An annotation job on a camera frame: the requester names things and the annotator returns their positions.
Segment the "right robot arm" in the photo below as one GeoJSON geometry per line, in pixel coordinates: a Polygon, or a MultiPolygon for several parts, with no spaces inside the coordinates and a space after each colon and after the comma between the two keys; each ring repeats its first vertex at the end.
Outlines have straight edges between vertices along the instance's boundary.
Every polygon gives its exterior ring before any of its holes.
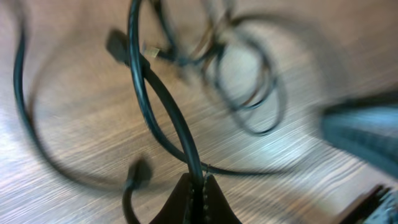
{"type": "Polygon", "coordinates": [[[349,101],[325,108],[322,138],[397,178],[397,103],[349,101]]]}

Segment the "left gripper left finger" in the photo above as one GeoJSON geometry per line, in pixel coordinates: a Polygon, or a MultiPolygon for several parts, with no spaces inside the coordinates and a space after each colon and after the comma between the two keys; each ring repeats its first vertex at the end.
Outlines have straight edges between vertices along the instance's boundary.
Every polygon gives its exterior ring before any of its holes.
{"type": "Polygon", "coordinates": [[[181,176],[170,197],[150,224],[184,224],[190,220],[192,185],[190,175],[181,176]]]}

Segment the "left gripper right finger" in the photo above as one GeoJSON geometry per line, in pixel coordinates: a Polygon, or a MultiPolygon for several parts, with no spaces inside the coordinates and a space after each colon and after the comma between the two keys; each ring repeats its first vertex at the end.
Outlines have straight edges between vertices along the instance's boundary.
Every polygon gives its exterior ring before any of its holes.
{"type": "Polygon", "coordinates": [[[204,223],[241,224],[212,174],[205,176],[202,194],[204,223]]]}

